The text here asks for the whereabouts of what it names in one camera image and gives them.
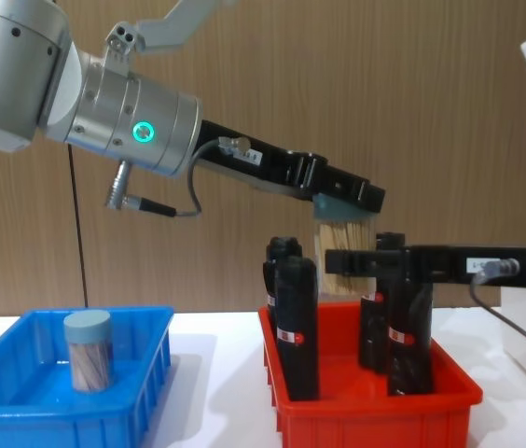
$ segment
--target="black cable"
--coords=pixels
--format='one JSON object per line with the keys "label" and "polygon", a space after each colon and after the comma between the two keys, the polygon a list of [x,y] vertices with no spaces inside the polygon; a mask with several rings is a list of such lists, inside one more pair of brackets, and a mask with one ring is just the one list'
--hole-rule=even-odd
{"label": "black cable", "polygon": [[188,183],[188,193],[190,194],[190,199],[192,200],[192,203],[195,205],[195,210],[191,212],[178,212],[176,213],[177,217],[197,217],[201,214],[202,208],[201,208],[201,202],[199,201],[199,198],[197,197],[197,192],[195,191],[195,183],[194,183],[194,175],[195,175],[195,167],[197,166],[197,162],[201,157],[205,155],[205,153],[219,148],[219,140],[210,140],[209,142],[203,143],[199,149],[195,151],[192,158],[190,159],[190,165],[188,166],[188,175],[187,175],[187,183]]}
{"label": "black cable", "polygon": [[470,282],[470,297],[472,298],[472,300],[478,305],[480,306],[482,309],[484,309],[486,312],[490,313],[491,315],[494,315],[495,317],[497,317],[499,320],[501,320],[502,322],[504,322],[505,324],[507,324],[510,328],[514,329],[515,331],[517,331],[518,333],[520,333],[522,336],[524,336],[526,338],[526,330],[523,329],[521,326],[519,326],[518,324],[516,324],[515,322],[511,321],[510,319],[508,319],[507,317],[505,317],[504,315],[500,314],[500,313],[497,313],[495,310],[493,310],[487,303],[485,303],[484,301],[482,301],[481,299],[478,298],[478,295],[477,295],[477,285],[478,285],[478,279],[479,279],[479,274],[476,274],[473,279],[472,279],[472,282]]}

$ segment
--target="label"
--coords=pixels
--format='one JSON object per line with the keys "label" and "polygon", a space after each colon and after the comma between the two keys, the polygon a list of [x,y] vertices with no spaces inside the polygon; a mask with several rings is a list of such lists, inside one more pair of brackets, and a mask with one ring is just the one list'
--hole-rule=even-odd
{"label": "label", "polygon": [[278,327],[278,340],[285,343],[293,343],[294,345],[302,345],[304,344],[304,335],[293,333],[292,331],[284,331]]}
{"label": "label", "polygon": [[263,153],[259,151],[255,151],[254,149],[249,149],[246,151],[246,154],[240,154],[238,152],[233,154],[234,159],[238,159],[239,161],[246,161],[247,163],[251,163],[252,165],[259,166],[261,164],[261,161],[263,160]]}
{"label": "label", "polygon": [[501,261],[500,259],[466,259],[466,273],[479,273],[489,261]]}
{"label": "label", "polygon": [[376,303],[383,303],[383,294],[380,292],[372,292],[361,296],[363,301],[374,301]]}
{"label": "label", "polygon": [[392,341],[395,343],[402,343],[403,345],[413,345],[414,344],[414,336],[411,334],[402,333],[401,331],[398,331],[397,329],[392,329],[390,327],[389,329],[389,336]]}

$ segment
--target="red plastic bin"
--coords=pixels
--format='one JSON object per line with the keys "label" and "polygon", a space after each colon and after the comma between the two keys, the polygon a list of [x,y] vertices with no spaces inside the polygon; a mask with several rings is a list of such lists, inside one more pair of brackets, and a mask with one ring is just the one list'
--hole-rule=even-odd
{"label": "red plastic bin", "polygon": [[385,376],[358,366],[359,311],[355,302],[319,305],[321,399],[290,401],[269,312],[259,310],[284,448],[464,448],[480,387],[433,341],[436,392],[389,397]]}

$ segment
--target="wood paneling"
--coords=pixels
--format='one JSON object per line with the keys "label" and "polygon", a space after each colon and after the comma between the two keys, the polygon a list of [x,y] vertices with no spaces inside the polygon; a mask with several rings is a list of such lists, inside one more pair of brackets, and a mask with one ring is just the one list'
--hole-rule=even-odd
{"label": "wood paneling", "polygon": [[68,153],[37,136],[0,152],[0,315],[83,302]]}
{"label": "wood paneling", "polygon": [[[172,4],[62,1],[98,54],[114,23]],[[242,0],[137,70],[200,96],[207,119],[386,187],[379,228],[411,243],[526,244],[524,40],[526,0]],[[110,212],[116,164],[79,150],[75,162],[91,304],[252,309],[271,236],[313,255],[310,204],[200,170],[198,220]],[[184,181],[136,171],[131,189],[188,206]]]}

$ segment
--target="blue lid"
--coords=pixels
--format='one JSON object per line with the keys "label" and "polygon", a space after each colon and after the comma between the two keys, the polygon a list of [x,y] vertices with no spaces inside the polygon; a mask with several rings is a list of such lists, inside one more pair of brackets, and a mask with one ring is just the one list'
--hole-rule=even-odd
{"label": "blue lid", "polygon": [[64,336],[69,343],[101,343],[110,338],[110,314],[86,310],[64,318]]}
{"label": "blue lid", "polygon": [[315,194],[314,218],[326,221],[357,221],[368,219],[375,214],[325,194]]}

